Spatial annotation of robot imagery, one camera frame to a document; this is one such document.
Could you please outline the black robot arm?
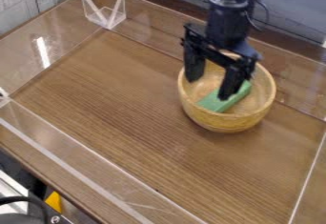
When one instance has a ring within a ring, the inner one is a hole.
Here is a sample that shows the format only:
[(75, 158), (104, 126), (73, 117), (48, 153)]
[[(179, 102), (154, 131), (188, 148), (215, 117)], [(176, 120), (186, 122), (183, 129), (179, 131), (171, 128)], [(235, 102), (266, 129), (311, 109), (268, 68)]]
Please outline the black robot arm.
[(260, 0), (207, 0), (208, 14), (204, 25), (184, 24), (183, 66), (190, 83), (204, 75), (206, 61), (219, 65), (224, 78), (218, 99), (224, 101), (238, 93), (240, 86), (251, 80), (260, 54), (247, 42), (255, 3)]

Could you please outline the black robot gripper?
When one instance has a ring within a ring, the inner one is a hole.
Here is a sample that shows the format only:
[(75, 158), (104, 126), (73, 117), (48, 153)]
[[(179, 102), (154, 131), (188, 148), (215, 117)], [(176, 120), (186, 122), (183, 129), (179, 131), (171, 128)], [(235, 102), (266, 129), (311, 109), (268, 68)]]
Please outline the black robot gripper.
[(182, 38), (184, 75), (190, 83), (204, 75), (204, 60), (226, 69), (218, 98), (222, 101), (238, 93), (246, 80), (251, 79), (258, 51), (248, 45), (247, 36), (252, 26), (254, 0), (242, 2), (212, 1), (204, 25), (184, 24)]

